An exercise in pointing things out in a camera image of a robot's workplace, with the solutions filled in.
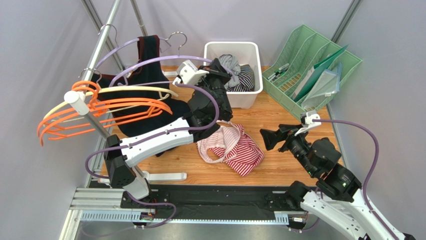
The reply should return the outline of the grey garment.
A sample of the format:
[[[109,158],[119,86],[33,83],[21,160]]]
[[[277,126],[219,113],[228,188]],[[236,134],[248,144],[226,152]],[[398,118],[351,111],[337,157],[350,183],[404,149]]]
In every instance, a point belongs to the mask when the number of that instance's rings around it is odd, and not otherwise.
[[[223,67],[231,70],[233,73],[232,78],[224,85],[225,88],[231,89],[236,87],[240,83],[238,75],[241,72],[241,67],[237,57],[232,54],[222,54],[218,60]]]

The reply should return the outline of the black white striped top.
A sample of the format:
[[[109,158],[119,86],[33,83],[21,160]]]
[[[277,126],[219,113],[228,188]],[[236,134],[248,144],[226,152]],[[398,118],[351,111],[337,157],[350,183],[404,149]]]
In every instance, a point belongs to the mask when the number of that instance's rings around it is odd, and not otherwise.
[[[255,88],[255,74],[249,64],[240,66],[239,84],[227,88],[228,92],[252,92]]]

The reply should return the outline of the red white striped top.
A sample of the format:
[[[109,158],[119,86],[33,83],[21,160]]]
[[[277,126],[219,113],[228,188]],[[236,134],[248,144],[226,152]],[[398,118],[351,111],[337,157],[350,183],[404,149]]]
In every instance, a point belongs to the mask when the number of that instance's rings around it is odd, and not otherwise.
[[[260,164],[265,154],[242,124],[218,121],[219,129],[196,142],[198,153],[209,164],[225,163],[245,177]]]

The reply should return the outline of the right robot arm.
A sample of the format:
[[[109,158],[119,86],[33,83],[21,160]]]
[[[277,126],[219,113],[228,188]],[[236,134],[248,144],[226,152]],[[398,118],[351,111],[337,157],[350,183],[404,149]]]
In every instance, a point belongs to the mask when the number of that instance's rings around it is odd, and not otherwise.
[[[327,137],[313,143],[306,140],[308,131],[321,123],[322,120],[314,120],[311,124],[281,124],[276,131],[261,129],[260,134],[267,150],[283,142],[279,152],[290,151],[309,176],[317,179],[319,190],[347,213],[300,181],[294,181],[285,192],[286,204],[316,215],[350,240],[413,240],[413,235],[399,231],[375,207],[366,194],[366,183],[338,163],[342,155]]]

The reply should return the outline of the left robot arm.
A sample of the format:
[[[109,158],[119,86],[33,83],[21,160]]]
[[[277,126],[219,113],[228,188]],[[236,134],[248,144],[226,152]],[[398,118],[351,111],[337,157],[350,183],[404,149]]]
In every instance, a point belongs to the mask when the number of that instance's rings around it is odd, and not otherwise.
[[[124,189],[140,200],[151,194],[149,183],[152,181],[185,180],[185,172],[149,174],[138,169],[138,164],[156,154],[204,140],[220,128],[218,121],[230,121],[233,118],[225,88],[231,74],[218,58],[208,65],[200,66],[198,71],[203,71],[203,74],[180,76],[175,83],[177,87],[194,90],[187,102],[189,112],[144,134],[127,138],[119,138],[114,134],[107,138],[104,161],[108,184],[113,189]]]

